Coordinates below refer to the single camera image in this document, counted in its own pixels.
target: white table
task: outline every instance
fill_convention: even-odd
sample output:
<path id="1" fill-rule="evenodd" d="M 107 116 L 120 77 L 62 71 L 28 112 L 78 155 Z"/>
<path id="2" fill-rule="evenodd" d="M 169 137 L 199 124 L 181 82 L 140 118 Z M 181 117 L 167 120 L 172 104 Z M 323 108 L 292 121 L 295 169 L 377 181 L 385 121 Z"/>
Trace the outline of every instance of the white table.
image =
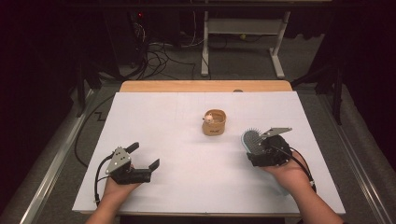
<path id="1" fill-rule="evenodd" d="M 225 132 L 219 136 L 202 133 L 202 117 L 212 108 L 227 114 Z M 344 214 L 293 91 L 117 93 L 73 210 L 95 210 L 93 181 L 99 162 L 116 147 L 139 142 L 140 148 L 131 154 L 134 166 L 146 168 L 157 159 L 161 165 L 150 183 L 132 193 L 120 209 L 123 214 L 297 217 L 292 197 L 271 175 L 251 165 L 241 144 L 246 129 L 271 127 L 293 128 L 282 136 L 305 156 L 318 195 L 336 213 Z M 104 184 L 99 183 L 100 195 Z"/>

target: small wooden cup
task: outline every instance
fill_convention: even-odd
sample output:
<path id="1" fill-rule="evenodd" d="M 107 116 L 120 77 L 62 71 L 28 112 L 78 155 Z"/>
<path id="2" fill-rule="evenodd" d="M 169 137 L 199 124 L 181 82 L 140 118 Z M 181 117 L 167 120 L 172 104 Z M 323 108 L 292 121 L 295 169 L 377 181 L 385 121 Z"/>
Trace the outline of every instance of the small wooden cup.
<path id="1" fill-rule="evenodd" d="M 205 120 L 205 117 L 209 115 L 211 115 L 213 119 Z M 227 117 L 224 111 L 219 109 L 208 110 L 204 115 L 204 123 L 202 124 L 204 134 L 214 136 L 224 133 L 226 119 Z"/>

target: gray brush bristles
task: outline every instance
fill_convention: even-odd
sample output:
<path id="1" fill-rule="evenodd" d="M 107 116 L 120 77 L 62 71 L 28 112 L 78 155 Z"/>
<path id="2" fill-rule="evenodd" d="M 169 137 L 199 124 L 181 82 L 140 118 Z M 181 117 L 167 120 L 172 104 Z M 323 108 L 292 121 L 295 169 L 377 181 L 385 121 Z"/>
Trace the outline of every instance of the gray brush bristles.
<path id="1" fill-rule="evenodd" d="M 242 145 L 245 147 L 247 152 L 252 154 L 262 154 L 263 148 L 260 145 L 262 142 L 262 132 L 257 129 L 248 129 L 242 134 Z"/>

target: white metal frame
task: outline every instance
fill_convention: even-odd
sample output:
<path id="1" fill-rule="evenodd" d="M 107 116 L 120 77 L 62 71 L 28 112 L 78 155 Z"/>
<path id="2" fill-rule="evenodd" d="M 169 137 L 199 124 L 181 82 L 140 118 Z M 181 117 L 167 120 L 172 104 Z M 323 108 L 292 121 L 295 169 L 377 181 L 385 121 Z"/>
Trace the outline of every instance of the white metal frame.
<path id="1" fill-rule="evenodd" d="M 285 12 L 283 20 L 239 20 L 239 19 L 209 19 L 205 12 L 204 47 L 202 51 L 201 75 L 209 75 L 209 49 L 207 41 L 209 34 L 246 34 L 246 35 L 277 35 L 276 45 L 269 49 L 269 53 L 279 79 L 285 78 L 278 52 L 288 25 L 290 12 Z"/>

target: metal rail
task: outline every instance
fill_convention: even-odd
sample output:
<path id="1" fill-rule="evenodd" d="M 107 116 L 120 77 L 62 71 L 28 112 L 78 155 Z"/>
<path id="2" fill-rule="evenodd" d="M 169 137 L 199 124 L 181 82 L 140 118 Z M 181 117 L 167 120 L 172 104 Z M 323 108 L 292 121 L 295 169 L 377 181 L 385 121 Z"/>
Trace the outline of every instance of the metal rail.
<path id="1" fill-rule="evenodd" d="M 329 101 L 327 100 L 325 95 L 320 95 L 319 101 L 322 106 L 325 108 L 330 120 L 332 121 L 332 125 L 334 126 L 335 130 L 337 131 L 341 142 L 344 145 L 344 152 L 346 155 L 346 160 L 348 161 L 352 172 L 356 176 L 358 183 L 361 186 L 361 191 L 363 192 L 364 196 L 370 207 L 373 210 L 376 220 L 379 224 L 392 224 L 393 221 L 382 203 L 375 185 L 371 181 L 370 177 L 364 170 L 361 161 L 358 158 L 358 155 L 355 152 L 355 148 L 350 144 L 349 140 L 347 139 L 347 135 L 345 134 L 342 126 L 338 125 L 335 119 L 332 116 L 332 107 L 330 106 Z"/>
<path id="2" fill-rule="evenodd" d="M 97 92 L 93 92 L 90 90 L 87 94 L 88 105 L 86 110 L 81 114 L 81 116 L 74 122 L 73 129 L 67 139 L 60 146 L 55 158 L 52 161 L 46 175 L 41 181 L 40 186 L 38 187 L 35 196 L 30 202 L 29 207 L 27 208 L 23 218 L 21 219 L 21 224 L 30 224 L 36 223 L 38 219 L 38 215 L 41 213 L 41 210 L 44 207 L 50 193 L 58 179 L 59 174 L 64 167 L 64 163 L 66 161 L 67 155 L 70 152 L 70 148 L 73 146 L 75 139 L 78 134 L 78 130 L 81 128 L 82 123 L 87 117 L 87 111 L 92 108 L 92 104 L 94 102 L 94 98 L 96 97 Z"/>

